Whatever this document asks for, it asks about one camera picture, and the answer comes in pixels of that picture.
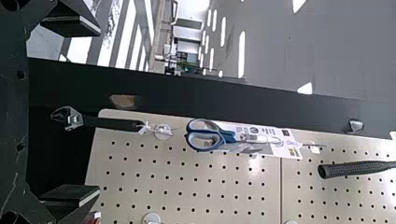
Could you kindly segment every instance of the scissors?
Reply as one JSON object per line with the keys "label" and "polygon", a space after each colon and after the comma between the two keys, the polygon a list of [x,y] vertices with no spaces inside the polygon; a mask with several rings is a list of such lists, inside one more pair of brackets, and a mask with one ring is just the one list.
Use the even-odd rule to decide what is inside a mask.
{"label": "scissors", "polygon": [[[196,128],[194,125],[198,123],[201,127]],[[233,131],[226,131],[220,128],[212,120],[208,119],[193,119],[187,124],[187,134],[185,135],[187,144],[198,152],[209,152],[218,149],[222,145],[233,144],[237,142],[251,143],[251,144],[279,144],[280,139],[268,139],[267,137],[258,138],[257,135],[250,135],[244,133],[235,133]]]}

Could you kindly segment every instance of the pegboard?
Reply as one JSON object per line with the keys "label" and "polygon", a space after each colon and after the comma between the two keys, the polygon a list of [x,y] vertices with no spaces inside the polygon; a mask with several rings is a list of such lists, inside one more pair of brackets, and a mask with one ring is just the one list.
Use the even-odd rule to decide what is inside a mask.
{"label": "pegboard", "polygon": [[196,153],[183,136],[191,119],[118,110],[100,117],[175,129],[166,141],[96,129],[86,184],[101,188],[93,210],[103,223],[141,223],[149,212],[165,224],[280,223],[280,159]]}
{"label": "pegboard", "polygon": [[298,223],[396,223],[396,170],[323,180],[318,165],[349,161],[395,161],[394,141],[293,131],[301,142],[328,147],[320,155],[302,150],[302,161],[282,160],[282,219]]}

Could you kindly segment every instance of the scissor handle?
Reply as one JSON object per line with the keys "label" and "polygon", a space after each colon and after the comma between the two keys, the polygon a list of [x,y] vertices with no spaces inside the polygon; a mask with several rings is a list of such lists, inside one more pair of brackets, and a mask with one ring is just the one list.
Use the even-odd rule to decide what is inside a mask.
{"label": "scissor handle", "polygon": [[[218,133],[212,132],[189,132],[184,135],[187,140],[187,144],[197,152],[210,152],[216,150],[219,146],[224,144],[224,139]],[[200,147],[193,143],[193,139],[201,139],[201,140],[212,140],[213,143],[208,147]]]}
{"label": "scissor handle", "polygon": [[[194,123],[197,122],[202,122],[203,124],[206,125],[209,129],[196,129],[192,127]],[[218,133],[218,134],[223,134],[223,135],[230,135],[234,136],[235,133],[232,131],[225,131],[222,130],[218,124],[213,122],[212,120],[209,119],[193,119],[187,124],[187,132],[192,132],[192,133]]]}

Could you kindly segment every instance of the black rubber grip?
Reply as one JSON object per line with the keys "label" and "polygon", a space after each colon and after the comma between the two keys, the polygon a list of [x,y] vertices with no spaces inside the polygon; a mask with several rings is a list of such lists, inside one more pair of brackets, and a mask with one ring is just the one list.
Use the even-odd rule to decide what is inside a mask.
{"label": "black rubber grip", "polygon": [[396,167],[396,161],[356,161],[320,165],[318,172],[323,179],[344,175],[369,175]]}
{"label": "black rubber grip", "polygon": [[142,129],[142,127],[137,127],[137,126],[145,124],[141,120],[133,120],[133,119],[103,119],[103,118],[94,118],[84,115],[82,117],[84,119],[84,125],[87,127],[104,128],[115,131],[137,133]]}

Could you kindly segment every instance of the packaging card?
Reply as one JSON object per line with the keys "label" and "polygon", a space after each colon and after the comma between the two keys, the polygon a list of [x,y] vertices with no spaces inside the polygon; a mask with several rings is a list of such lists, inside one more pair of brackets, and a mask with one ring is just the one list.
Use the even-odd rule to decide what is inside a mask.
{"label": "packaging card", "polygon": [[278,129],[276,127],[227,123],[220,121],[214,122],[218,124],[221,129],[233,131],[236,134],[256,135],[259,139],[264,136],[269,139],[277,138],[281,140],[281,144],[248,144],[246,142],[240,142],[237,144],[223,145],[218,148],[219,150],[295,160],[303,159],[303,155],[300,151],[302,144],[295,140],[293,133],[289,129]]}

